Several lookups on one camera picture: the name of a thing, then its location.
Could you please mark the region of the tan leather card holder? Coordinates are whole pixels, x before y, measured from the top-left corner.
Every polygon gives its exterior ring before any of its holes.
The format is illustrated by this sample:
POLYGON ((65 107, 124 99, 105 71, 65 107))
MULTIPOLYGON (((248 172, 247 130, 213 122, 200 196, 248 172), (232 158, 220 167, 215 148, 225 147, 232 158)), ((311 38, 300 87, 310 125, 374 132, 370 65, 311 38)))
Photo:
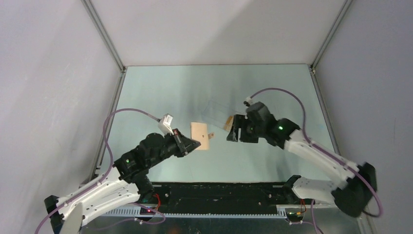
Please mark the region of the tan leather card holder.
POLYGON ((206 123, 191 122, 190 123, 191 139, 200 142, 200 146, 196 150, 209 150, 210 140, 215 137, 214 132, 209 132, 206 123))

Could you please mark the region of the clear plastic card box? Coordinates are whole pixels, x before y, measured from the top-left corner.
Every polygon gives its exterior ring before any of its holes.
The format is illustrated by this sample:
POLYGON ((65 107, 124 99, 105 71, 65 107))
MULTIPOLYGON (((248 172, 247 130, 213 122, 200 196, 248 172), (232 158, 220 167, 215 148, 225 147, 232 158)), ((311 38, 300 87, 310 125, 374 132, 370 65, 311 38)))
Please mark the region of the clear plastic card box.
POLYGON ((201 117, 207 124, 223 129, 225 121, 229 116, 243 114, 243 112, 236 111, 228 105, 223 105, 210 99, 206 107, 201 112, 201 117))

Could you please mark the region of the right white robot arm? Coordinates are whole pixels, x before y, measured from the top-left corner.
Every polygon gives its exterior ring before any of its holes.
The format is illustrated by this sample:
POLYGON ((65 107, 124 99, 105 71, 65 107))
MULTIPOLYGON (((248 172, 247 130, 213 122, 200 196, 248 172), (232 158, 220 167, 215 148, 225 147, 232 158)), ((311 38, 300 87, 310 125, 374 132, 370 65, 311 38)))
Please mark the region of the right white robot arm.
POLYGON ((248 104, 245 114, 235 114, 227 141, 258 143, 265 139, 272 146, 295 154, 319 168, 328 180, 291 176, 283 185, 286 202, 301 199, 319 200, 336 205, 351 217, 365 214, 374 199, 378 214, 383 212, 377 195, 375 168, 365 162, 358 165, 335 154, 306 136, 304 129, 287 118, 275 119, 262 102, 248 104))

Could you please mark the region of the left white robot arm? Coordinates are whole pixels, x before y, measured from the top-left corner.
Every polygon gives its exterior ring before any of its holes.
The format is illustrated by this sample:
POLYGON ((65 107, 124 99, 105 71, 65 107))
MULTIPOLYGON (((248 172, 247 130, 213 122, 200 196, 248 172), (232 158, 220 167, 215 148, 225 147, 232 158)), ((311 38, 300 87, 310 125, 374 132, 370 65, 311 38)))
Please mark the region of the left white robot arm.
POLYGON ((82 205, 82 226, 93 219, 128 203, 149 203, 155 197, 147 177, 150 168, 171 156, 184 157, 201 143, 174 129, 165 136, 151 133, 134 149, 124 153, 110 167, 77 191, 67 196, 51 195, 44 200, 52 230, 60 233, 71 212, 82 205))

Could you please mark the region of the gold credit card in box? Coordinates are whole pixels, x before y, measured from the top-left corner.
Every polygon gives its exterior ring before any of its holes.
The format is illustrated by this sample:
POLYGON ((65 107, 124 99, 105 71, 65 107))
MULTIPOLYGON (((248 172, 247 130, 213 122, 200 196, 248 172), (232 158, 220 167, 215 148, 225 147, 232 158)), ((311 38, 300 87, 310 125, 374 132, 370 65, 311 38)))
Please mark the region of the gold credit card in box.
POLYGON ((232 125, 233 125, 233 119, 234 119, 234 116, 229 116, 229 117, 226 119, 225 124, 224 124, 224 127, 223 127, 223 129, 224 129, 225 131, 229 132, 229 131, 231 130, 232 125))

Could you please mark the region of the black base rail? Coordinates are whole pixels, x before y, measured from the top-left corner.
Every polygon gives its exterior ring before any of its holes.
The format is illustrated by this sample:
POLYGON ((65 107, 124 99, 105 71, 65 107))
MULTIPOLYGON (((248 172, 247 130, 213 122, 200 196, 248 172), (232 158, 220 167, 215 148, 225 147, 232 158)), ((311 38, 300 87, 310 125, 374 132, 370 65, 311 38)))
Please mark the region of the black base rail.
POLYGON ((281 205, 301 204, 282 182, 155 182, 166 215, 275 215, 281 205))

